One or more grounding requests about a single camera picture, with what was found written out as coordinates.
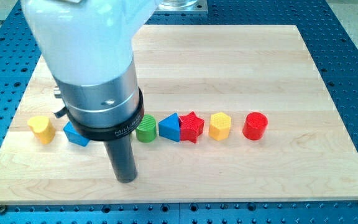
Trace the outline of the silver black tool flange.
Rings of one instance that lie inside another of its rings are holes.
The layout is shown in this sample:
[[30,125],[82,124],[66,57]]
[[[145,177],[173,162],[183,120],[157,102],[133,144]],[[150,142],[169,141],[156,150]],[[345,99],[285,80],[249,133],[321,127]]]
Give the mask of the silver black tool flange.
[[144,117],[144,99],[138,86],[135,60],[119,75],[80,81],[53,72],[56,98],[63,107],[53,113],[68,116],[73,127],[87,139],[113,141],[138,127]]

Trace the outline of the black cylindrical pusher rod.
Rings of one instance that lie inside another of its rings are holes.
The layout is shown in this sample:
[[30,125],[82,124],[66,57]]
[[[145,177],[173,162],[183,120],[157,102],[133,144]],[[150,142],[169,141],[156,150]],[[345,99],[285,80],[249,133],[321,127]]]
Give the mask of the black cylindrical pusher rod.
[[105,141],[104,145],[116,179],[121,183],[129,183],[135,180],[137,168],[129,135],[116,140]]

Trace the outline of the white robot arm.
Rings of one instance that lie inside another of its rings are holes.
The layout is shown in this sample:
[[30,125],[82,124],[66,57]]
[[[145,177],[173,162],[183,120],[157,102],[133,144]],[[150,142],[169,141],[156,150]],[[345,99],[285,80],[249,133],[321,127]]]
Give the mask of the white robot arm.
[[83,137],[102,141],[116,179],[137,169],[130,134],[144,116],[132,38],[158,7],[155,0],[22,1],[25,19]]

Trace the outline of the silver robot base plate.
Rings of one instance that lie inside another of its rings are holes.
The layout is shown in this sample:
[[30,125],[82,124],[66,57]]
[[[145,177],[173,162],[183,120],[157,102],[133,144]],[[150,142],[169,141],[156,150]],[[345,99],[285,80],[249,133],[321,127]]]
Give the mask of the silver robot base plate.
[[207,0],[163,0],[155,14],[207,14]]

